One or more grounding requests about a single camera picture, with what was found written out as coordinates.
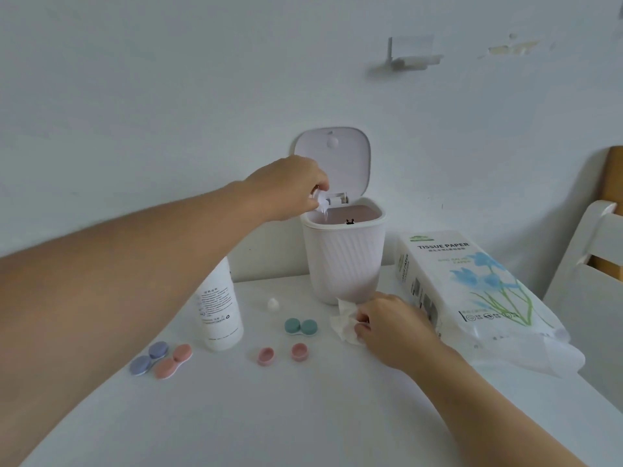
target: wall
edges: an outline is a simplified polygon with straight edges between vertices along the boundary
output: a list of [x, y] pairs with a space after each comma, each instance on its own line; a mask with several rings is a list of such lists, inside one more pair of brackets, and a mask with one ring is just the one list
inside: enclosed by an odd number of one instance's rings
[[[620, 5], [0, 0], [0, 253], [242, 179], [307, 129], [356, 126], [392, 231], [458, 228], [542, 294], [599, 151], [623, 142]], [[383, 68], [390, 36], [428, 33], [440, 65]], [[261, 227], [230, 260], [237, 280], [305, 273], [300, 223]]]

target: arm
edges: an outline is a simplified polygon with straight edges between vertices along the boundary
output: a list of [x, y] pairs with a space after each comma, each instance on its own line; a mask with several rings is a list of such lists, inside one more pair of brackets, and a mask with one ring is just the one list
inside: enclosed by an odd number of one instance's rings
[[324, 172], [291, 156], [0, 259], [0, 464], [17, 466], [140, 352], [245, 235], [316, 208], [316, 186]]
[[432, 401], [473, 467], [586, 467], [440, 342], [423, 312], [376, 293], [355, 330], [382, 362], [407, 373]]

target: tissue paper package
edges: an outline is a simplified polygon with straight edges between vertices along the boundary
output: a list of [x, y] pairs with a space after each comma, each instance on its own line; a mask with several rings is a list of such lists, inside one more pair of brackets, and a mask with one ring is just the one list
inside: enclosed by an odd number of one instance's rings
[[441, 340], [472, 365], [504, 360], [559, 377], [584, 365], [556, 315], [460, 233], [399, 235], [396, 271]]

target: green logo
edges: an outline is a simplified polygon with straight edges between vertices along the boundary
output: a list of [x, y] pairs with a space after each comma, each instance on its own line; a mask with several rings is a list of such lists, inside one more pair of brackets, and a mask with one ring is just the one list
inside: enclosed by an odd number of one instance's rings
[[434, 239], [429, 238], [428, 236], [412, 236], [409, 238], [411, 242], [420, 242], [420, 241], [434, 241]]

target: white chair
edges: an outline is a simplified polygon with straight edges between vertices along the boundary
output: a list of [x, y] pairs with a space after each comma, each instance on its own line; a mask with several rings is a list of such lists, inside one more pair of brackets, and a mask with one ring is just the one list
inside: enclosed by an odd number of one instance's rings
[[623, 217], [616, 203], [584, 212], [543, 301], [586, 356], [588, 383], [623, 412], [623, 282], [587, 266], [592, 255], [623, 266]]

